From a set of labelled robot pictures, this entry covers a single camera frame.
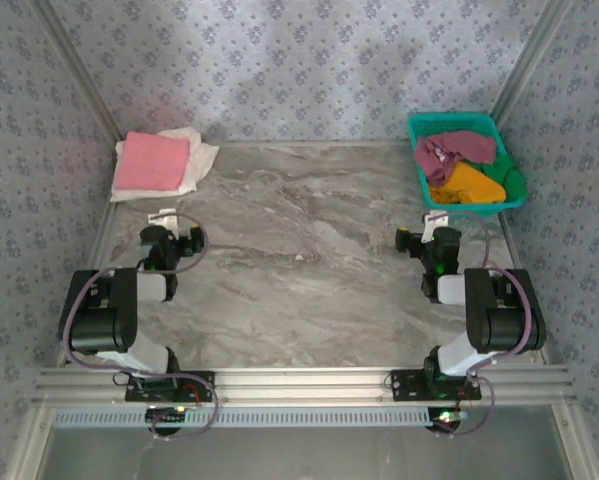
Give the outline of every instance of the cloth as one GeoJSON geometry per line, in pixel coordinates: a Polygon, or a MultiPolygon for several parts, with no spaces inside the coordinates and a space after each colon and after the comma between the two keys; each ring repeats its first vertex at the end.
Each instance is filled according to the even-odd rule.
{"type": "Polygon", "coordinates": [[[130,132],[117,175],[117,190],[176,190],[190,154],[190,140],[130,132]]]}
{"type": "Polygon", "coordinates": [[[492,165],[496,154],[494,138],[459,131],[419,139],[414,156],[428,183],[440,187],[448,181],[459,160],[492,165]]]}
{"type": "Polygon", "coordinates": [[[192,127],[178,128],[176,130],[164,130],[157,135],[169,138],[188,139],[188,161],[184,170],[181,184],[173,190],[122,190],[116,188],[117,175],[123,159],[125,142],[117,142],[115,150],[117,152],[117,167],[115,170],[115,179],[112,183],[111,202],[125,202],[140,198],[161,198],[176,197],[188,192],[197,190],[197,183],[202,180],[212,168],[212,165],[219,152],[219,147],[201,142],[201,135],[192,127]]]}
{"type": "Polygon", "coordinates": [[[526,178],[517,169],[510,155],[497,155],[492,165],[469,161],[466,163],[501,185],[506,190],[506,201],[514,202],[520,198],[525,200],[528,197],[526,178]]]}
{"type": "Polygon", "coordinates": [[[459,162],[448,181],[441,187],[429,187],[435,203],[501,203],[506,191],[494,180],[475,170],[465,162],[459,162]]]}

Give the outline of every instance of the pink sponge cloth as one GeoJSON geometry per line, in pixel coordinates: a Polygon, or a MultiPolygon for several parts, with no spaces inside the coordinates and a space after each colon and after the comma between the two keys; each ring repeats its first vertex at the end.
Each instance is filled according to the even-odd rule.
{"type": "Polygon", "coordinates": [[[114,188],[177,190],[186,171],[189,150],[187,138],[128,133],[114,188]]]}

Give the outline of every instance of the white cloth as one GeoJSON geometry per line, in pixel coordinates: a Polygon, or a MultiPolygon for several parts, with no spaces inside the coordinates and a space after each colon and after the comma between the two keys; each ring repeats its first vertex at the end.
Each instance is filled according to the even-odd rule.
{"type": "Polygon", "coordinates": [[[110,198],[111,202],[125,202],[128,200],[137,200],[139,198],[161,198],[161,197],[177,197],[184,193],[194,192],[197,190],[197,182],[203,179],[215,162],[219,147],[213,147],[201,142],[201,135],[192,127],[177,128],[176,130],[164,130],[157,135],[171,138],[187,138],[190,140],[190,156],[186,170],[183,174],[183,180],[177,190],[121,190],[115,188],[115,180],[117,178],[117,170],[123,160],[123,144],[125,142],[117,142],[115,150],[117,152],[117,166],[115,167],[115,180],[112,182],[110,198]]]}

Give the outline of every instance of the pink towel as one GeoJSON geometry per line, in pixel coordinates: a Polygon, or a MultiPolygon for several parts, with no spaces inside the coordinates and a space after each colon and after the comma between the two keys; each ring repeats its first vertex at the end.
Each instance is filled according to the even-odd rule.
{"type": "Polygon", "coordinates": [[[415,148],[415,160],[433,187],[441,187],[448,181],[459,160],[492,165],[496,155],[494,138],[467,131],[421,138],[415,148]]]}
{"type": "Polygon", "coordinates": [[[128,133],[114,188],[177,190],[186,171],[189,150],[187,138],[128,133]]]}

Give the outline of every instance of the green cloth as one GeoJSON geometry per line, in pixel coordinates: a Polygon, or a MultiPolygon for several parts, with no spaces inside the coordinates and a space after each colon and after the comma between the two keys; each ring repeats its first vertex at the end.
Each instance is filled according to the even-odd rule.
{"type": "Polygon", "coordinates": [[[526,177],[517,169],[510,155],[497,155],[492,165],[473,163],[468,160],[465,162],[501,185],[506,191],[506,202],[514,202],[520,198],[525,200],[528,196],[526,177]]]}

